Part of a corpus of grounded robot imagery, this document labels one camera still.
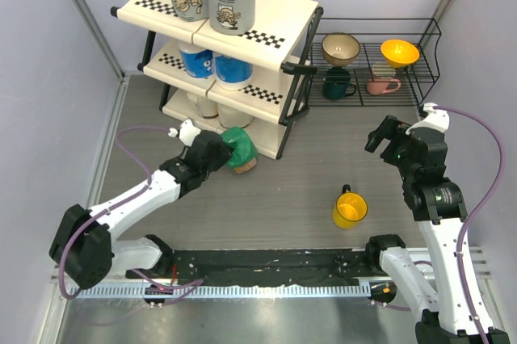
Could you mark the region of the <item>green paper towel roll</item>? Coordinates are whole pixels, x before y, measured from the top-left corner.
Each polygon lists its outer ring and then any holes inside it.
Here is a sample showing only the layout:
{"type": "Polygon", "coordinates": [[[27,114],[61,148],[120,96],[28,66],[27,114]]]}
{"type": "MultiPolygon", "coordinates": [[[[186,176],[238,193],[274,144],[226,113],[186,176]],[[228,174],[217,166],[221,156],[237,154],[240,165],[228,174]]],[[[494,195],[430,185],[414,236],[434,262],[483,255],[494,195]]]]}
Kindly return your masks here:
{"type": "Polygon", "coordinates": [[[243,128],[229,128],[221,133],[221,138],[232,152],[226,165],[236,174],[243,174],[257,166],[259,152],[243,128]]]}

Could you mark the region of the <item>cream paper towel roll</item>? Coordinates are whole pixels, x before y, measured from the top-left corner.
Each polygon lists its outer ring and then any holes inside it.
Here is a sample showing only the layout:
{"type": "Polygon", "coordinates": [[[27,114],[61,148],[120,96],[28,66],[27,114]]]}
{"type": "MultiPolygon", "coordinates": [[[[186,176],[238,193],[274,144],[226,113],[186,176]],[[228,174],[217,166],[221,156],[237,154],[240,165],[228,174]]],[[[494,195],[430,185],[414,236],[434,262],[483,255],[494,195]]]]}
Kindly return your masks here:
{"type": "Polygon", "coordinates": [[[219,121],[224,128],[247,127],[253,120],[253,116],[239,111],[233,107],[226,106],[222,103],[217,105],[219,121]]]}
{"type": "Polygon", "coordinates": [[[189,92],[187,92],[187,98],[198,116],[204,119],[215,119],[218,117],[217,104],[212,100],[189,92]]]}

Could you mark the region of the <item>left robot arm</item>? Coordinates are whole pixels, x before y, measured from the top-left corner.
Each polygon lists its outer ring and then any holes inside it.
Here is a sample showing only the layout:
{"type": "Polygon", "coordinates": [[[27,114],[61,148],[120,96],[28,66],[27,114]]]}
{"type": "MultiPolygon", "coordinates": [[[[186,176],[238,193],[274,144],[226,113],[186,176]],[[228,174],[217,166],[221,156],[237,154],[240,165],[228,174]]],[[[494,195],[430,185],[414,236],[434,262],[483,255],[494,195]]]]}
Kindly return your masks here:
{"type": "Polygon", "coordinates": [[[182,135],[184,153],[163,162],[149,178],[125,193],[91,208],[68,208],[49,255],[58,265],[60,284],[70,277],[80,289],[124,271],[161,279],[171,272],[173,252],[160,238],[146,235],[122,241],[120,235],[157,209],[201,186],[232,157],[221,135],[195,130],[182,135]]]}

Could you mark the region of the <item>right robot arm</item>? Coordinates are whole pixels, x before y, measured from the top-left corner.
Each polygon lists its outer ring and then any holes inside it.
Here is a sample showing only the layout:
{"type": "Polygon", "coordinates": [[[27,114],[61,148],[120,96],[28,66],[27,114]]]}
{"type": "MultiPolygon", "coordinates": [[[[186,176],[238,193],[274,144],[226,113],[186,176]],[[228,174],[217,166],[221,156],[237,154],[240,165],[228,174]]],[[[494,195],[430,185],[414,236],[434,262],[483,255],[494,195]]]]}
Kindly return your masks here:
{"type": "Polygon", "coordinates": [[[368,134],[366,151],[388,141],[381,159],[396,166],[403,197],[424,236],[435,285],[431,286],[395,234],[371,237],[364,263],[374,275],[387,274],[416,320],[419,343],[508,343],[494,326],[473,269],[467,233],[468,214],[460,188],[446,177],[449,118],[428,115],[414,125],[388,115],[368,134]]]}

